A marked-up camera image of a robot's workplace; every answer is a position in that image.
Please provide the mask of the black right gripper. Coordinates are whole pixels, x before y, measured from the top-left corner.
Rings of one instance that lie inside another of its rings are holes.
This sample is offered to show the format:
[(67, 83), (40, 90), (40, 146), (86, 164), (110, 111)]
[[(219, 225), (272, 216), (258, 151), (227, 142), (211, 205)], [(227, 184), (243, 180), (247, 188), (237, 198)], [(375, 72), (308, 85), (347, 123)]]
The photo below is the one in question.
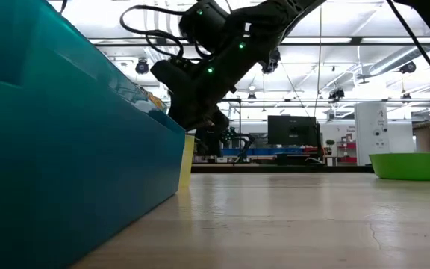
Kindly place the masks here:
[(184, 130), (219, 129), (227, 118), (218, 103), (237, 83), (236, 60), (158, 61), (151, 68), (155, 78), (170, 91), (169, 116)]

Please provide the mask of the yellow Maruchan ramen packet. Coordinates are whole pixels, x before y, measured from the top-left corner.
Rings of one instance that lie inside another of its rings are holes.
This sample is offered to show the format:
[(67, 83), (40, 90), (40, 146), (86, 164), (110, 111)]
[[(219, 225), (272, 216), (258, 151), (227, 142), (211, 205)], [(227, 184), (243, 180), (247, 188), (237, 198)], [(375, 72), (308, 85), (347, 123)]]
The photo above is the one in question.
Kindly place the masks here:
[(147, 97), (164, 113), (167, 112), (167, 105), (158, 97), (156, 97), (153, 93), (150, 91), (147, 91), (145, 88), (140, 87), (140, 90), (147, 95)]

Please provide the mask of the person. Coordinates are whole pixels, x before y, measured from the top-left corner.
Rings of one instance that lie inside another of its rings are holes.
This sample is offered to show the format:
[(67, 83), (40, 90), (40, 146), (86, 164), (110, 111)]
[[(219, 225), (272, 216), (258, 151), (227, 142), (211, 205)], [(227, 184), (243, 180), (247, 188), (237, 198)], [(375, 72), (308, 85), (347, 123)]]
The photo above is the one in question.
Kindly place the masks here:
[(203, 156), (222, 156), (220, 147), (220, 138), (222, 133), (229, 126), (229, 118), (221, 111), (216, 111), (211, 116), (210, 126), (204, 126), (196, 130), (196, 138), (199, 139), (197, 143), (197, 154)]

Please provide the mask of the yellow translucent plastic bin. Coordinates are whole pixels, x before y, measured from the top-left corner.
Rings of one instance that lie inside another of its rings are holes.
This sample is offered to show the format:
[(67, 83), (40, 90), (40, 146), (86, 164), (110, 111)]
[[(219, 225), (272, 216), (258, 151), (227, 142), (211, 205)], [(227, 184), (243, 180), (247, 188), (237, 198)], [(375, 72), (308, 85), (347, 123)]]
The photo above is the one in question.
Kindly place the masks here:
[(178, 189), (189, 188), (190, 175), (193, 163), (193, 150), (195, 145), (195, 137), (192, 135), (185, 136), (184, 151), (181, 160), (181, 170), (179, 176)]

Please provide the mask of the background wooden table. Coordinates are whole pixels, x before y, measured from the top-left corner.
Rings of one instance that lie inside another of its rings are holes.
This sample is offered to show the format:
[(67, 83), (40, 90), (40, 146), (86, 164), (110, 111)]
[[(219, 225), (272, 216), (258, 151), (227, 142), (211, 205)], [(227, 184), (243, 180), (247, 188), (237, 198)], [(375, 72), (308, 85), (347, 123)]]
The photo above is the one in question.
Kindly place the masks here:
[(259, 163), (230, 163), (230, 162), (199, 162), (192, 163), (192, 167), (270, 167), (274, 164), (259, 164)]

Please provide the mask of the blue storage crates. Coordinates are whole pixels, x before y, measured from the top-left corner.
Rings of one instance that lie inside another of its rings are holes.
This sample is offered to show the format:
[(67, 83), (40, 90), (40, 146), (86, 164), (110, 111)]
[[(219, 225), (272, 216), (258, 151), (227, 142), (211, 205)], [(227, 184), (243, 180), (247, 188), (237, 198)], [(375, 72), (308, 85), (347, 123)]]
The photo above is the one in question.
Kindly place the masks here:
[[(303, 148), (250, 148), (246, 150), (246, 155), (249, 156), (265, 156), (265, 155), (277, 155), (282, 153), (302, 155), (304, 153)], [(236, 156), (240, 154), (239, 149), (223, 149), (223, 156)]]

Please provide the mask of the black ceiling spotlight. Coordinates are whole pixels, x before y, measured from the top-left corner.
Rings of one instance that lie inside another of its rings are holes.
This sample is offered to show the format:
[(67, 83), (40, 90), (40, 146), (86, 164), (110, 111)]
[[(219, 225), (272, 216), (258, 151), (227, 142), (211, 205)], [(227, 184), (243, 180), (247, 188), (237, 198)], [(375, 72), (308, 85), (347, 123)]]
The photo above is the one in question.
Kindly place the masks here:
[(411, 62), (408, 62), (408, 63), (404, 64), (403, 66), (401, 66), (399, 68), (399, 71), (402, 74), (406, 74), (406, 73), (413, 73), (416, 71), (416, 69), (417, 69), (416, 64), (413, 61), (411, 61)]
[(135, 72), (144, 75), (149, 72), (149, 64), (145, 58), (140, 58), (135, 66)]
[(278, 62), (281, 60), (281, 55), (278, 48), (274, 48), (267, 59), (259, 61), (258, 63), (262, 67), (263, 74), (271, 74), (275, 72), (278, 67)]
[(344, 97), (345, 97), (345, 92), (344, 92), (344, 89), (342, 87), (334, 89), (333, 91), (331, 91), (329, 93), (329, 96), (328, 96), (328, 98), (330, 100), (333, 100), (334, 102), (336, 102), (337, 100), (342, 99)]

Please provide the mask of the black overhead rig beam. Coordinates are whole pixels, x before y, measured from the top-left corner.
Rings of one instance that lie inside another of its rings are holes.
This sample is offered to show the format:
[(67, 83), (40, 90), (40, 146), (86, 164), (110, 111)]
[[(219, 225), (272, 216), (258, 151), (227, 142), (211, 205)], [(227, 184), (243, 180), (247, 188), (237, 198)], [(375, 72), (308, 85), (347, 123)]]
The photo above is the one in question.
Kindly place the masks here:
[[(147, 46), (143, 37), (128, 38), (90, 38), (95, 46)], [(410, 37), (287, 37), (280, 46), (413, 46)]]

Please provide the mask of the dark teal plastic bin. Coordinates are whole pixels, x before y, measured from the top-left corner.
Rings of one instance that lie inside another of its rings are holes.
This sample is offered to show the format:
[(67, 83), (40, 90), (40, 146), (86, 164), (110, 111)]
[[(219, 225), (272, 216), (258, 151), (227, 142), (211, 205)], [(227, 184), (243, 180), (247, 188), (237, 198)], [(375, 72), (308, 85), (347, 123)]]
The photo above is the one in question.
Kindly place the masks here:
[(0, 0), (0, 269), (58, 269), (178, 189), (184, 130), (46, 0)]

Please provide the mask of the white pillar with signs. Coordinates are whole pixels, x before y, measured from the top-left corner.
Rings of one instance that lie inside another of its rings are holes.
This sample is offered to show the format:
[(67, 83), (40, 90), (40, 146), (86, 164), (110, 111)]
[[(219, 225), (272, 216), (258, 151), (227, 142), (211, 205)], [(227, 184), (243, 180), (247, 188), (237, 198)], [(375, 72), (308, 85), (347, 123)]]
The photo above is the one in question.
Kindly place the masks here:
[(357, 165), (371, 164), (370, 155), (389, 153), (387, 106), (385, 102), (355, 105)]

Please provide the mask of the bright green plastic bowl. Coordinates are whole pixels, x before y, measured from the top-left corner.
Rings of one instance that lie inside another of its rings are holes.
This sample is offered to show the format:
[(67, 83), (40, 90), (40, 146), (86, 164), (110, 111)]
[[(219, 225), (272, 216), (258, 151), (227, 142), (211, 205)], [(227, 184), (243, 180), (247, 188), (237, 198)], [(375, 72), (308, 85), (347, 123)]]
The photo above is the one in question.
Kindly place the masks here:
[(430, 181), (430, 152), (372, 154), (370, 160), (380, 179)]

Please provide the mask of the black aluminium table frame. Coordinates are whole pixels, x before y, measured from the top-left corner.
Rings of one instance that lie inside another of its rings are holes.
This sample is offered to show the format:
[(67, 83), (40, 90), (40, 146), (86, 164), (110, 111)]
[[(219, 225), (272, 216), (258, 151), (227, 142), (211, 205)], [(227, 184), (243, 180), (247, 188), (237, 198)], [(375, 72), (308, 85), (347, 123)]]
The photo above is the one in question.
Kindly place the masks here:
[(193, 164), (191, 173), (374, 173), (371, 167), (327, 167), (327, 166), (243, 166)]

